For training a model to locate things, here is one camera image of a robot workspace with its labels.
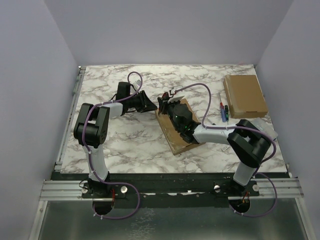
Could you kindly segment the red black utility knife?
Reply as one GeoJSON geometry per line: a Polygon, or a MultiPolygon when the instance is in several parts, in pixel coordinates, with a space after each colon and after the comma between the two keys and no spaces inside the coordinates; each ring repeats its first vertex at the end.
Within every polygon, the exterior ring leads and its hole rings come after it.
{"type": "Polygon", "coordinates": [[[168,101],[170,99],[170,95],[168,92],[165,92],[163,95],[162,95],[162,100],[163,101],[168,101]]]}

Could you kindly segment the brown cardboard express box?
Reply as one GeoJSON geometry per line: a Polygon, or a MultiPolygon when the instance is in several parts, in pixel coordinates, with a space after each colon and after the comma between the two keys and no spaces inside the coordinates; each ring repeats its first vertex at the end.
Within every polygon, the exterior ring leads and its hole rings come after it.
{"type": "Polygon", "coordinates": [[[158,109],[155,111],[155,116],[173,155],[200,145],[193,137],[194,130],[200,122],[186,99],[177,101],[173,109],[173,117],[158,114],[158,109]]]}

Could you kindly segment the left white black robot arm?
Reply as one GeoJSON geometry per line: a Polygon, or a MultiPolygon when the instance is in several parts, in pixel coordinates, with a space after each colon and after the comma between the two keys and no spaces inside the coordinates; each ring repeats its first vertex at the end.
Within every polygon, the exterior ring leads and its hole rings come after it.
{"type": "Polygon", "coordinates": [[[120,82],[113,102],[98,106],[83,103],[74,126],[73,136],[82,145],[88,157],[89,179],[95,181],[93,191],[101,198],[106,197],[111,190],[110,184],[106,182],[109,171],[105,164],[103,150],[109,120],[126,114],[130,109],[138,113],[157,109],[145,91],[142,90],[132,96],[131,86],[128,82],[120,82]]]}

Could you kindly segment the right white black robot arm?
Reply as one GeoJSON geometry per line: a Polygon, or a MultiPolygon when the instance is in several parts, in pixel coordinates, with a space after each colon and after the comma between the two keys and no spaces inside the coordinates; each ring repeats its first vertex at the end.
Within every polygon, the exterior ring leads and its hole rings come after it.
{"type": "Polygon", "coordinates": [[[240,196],[248,189],[248,183],[262,163],[272,139],[258,130],[250,121],[240,120],[236,125],[223,127],[203,126],[193,120],[193,113],[180,100],[171,101],[167,93],[157,98],[158,115],[167,115],[174,130],[189,144],[215,143],[229,145],[240,163],[230,182],[229,189],[240,196]]]}

